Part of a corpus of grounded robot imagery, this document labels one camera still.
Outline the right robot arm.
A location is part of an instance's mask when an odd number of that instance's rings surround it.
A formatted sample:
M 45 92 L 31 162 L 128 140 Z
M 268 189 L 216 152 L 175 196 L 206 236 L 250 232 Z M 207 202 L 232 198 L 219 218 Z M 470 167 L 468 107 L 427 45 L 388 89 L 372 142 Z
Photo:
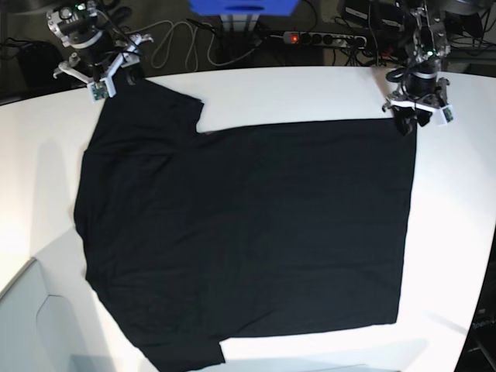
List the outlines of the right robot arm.
M 67 75 L 79 81 L 95 102 L 116 95 L 117 74 L 129 85 L 137 84 L 143 79 L 140 46 L 153 38 L 124 31 L 122 24 L 132 13 L 119 1 L 66 1 L 49 10 L 50 31 L 63 47 L 72 49 L 68 59 L 55 67 L 53 77 Z

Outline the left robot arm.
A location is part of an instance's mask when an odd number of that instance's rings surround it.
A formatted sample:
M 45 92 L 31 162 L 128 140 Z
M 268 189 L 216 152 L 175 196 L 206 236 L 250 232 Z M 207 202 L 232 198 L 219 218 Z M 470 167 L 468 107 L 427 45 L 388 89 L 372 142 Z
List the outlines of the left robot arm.
M 443 12 L 427 1 L 397 1 L 404 14 L 403 37 L 404 64 L 389 71 L 387 82 L 396 84 L 383 111 L 391 111 L 399 133 L 407 136 L 417 126 L 425 126 L 439 114 L 441 123 L 453 120 L 453 110 L 448 103 L 449 80 L 440 77 L 442 61 L 450 53 L 443 23 Z

